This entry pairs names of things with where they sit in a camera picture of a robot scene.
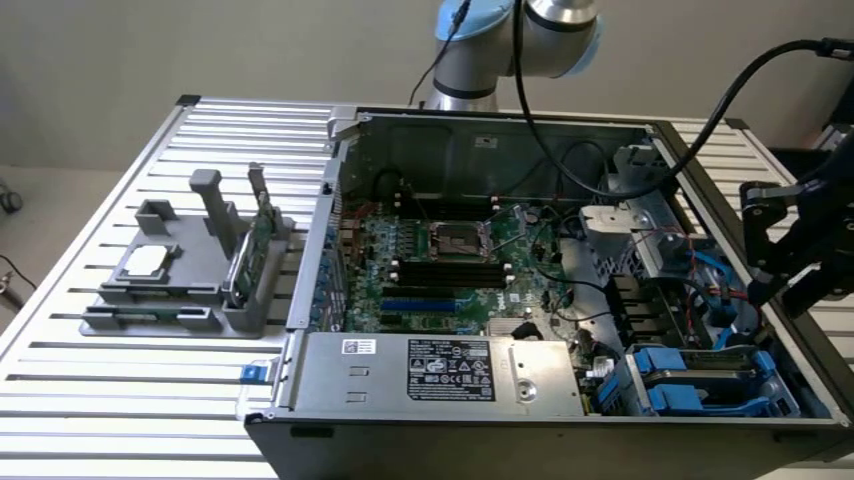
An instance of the capacitor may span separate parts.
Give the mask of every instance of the capacitor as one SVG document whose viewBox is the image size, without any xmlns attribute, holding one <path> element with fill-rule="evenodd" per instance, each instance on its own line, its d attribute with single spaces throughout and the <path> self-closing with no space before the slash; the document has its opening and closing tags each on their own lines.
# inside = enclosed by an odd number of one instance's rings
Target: capacitor
<svg viewBox="0 0 854 480">
<path fill-rule="evenodd" d="M 545 247 L 543 247 L 539 243 L 533 245 L 533 258 L 536 258 L 537 262 L 543 261 L 543 257 L 545 256 Z"/>
<path fill-rule="evenodd" d="M 539 215 L 531 210 L 524 212 L 524 223 L 528 225 L 536 225 L 539 223 Z"/>
</svg>

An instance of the green circuit board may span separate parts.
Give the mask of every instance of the green circuit board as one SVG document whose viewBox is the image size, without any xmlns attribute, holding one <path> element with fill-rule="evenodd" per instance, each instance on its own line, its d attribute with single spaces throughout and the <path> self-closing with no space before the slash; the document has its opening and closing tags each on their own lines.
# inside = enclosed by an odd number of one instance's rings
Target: green circuit board
<svg viewBox="0 0 854 480">
<path fill-rule="evenodd" d="M 455 228 L 467 222 L 441 223 Z M 536 243 L 551 252 L 553 233 L 549 228 L 539 232 L 539 224 L 527 225 L 511 215 L 489 222 L 488 241 L 492 250 L 488 258 L 475 260 L 473 250 L 460 253 L 453 248 L 449 249 L 451 254 L 441 257 L 441 261 L 500 262 L 501 265 L 508 263 L 509 274 L 515 276 L 515 280 L 505 288 L 455 288 L 453 312 L 381 310 L 383 288 L 395 286 L 389 279 L 392 260 L 436 261 L 435 235 L 431 244 L 431 228 L 435 233 L 435 224 L 436 222 L 427 220 L 401 220 L 381 211 L 360 219 L 357 231 L 353 230 L 352 234 L 357 242 L 353 241 L 355 245 L 351 245 L 348 259 L 345 330 L 371 333 L 479 334 L 489 319 L 521 319 L 525 315 L 544 318 L 548 315 L 543 309 L 543 292 L 548 291 L 548 298 L 556 302 L 561 287 L 536 272 L 529 252 L 531 242 L 537 233 Z M 513 240 L 520 232 L 523 236 Z M 540 262 L 540 267 L 555 277 L 563 278 L 561 266 L 559 263 L 549 263 L 548 256 L 545 255 L 544 261 Z M 399 316 L 400 322 L 393 325 L 383 324 L 381 317 L 388 314 Z"/>
</svg>

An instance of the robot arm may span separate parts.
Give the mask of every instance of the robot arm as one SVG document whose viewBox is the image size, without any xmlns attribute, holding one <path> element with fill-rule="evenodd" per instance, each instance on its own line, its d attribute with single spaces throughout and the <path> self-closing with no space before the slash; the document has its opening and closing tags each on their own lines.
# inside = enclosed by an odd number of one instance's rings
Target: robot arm
<svg viewBox="0 0 854 480">
<path fill-rule="evenodd" d="M 557 78 L 580 71 L 597 46 L 601 20 L 592 0 L 524 0 L 524 74 Z M 453 30 L 464 0 L 439 9 L 439 49 Z M 436 65 L 425 108 L 495 111 L 495 87 L 512 75 L 513 0 L 472 0 L 464 21 Z"/>
</svg>

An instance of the cpu socket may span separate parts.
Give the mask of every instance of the cpu socket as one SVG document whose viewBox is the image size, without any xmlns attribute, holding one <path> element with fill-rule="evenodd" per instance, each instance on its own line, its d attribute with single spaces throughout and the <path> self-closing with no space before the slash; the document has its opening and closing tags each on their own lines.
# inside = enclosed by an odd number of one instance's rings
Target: cpu socket
<svg viewBox="0 0 854 480">
<path fill-rule="evenodd" d="M 429 224 L 429 256 L 437 262 L 484 262 L 489 257 L 489 234 L 480 222 Z"/>
</svg>

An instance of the motherboard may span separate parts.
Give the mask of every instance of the motherboard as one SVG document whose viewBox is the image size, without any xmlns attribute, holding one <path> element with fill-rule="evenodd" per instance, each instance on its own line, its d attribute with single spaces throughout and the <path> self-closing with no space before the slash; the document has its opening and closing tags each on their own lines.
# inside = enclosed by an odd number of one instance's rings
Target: motherboard
<svg viewBox="0 0 854 480">
<path fill-rule="evenodd" d="M 568 296 L 535 268 L 563 278 L 557 233 L 544 228 L 540 209 L 513 204 L 447 214 L 419 203 L 412 215 L 372 203 L 345 215 L 345 330 L 508 335 L 525 320 L 547 319 Z"/>
</svg>

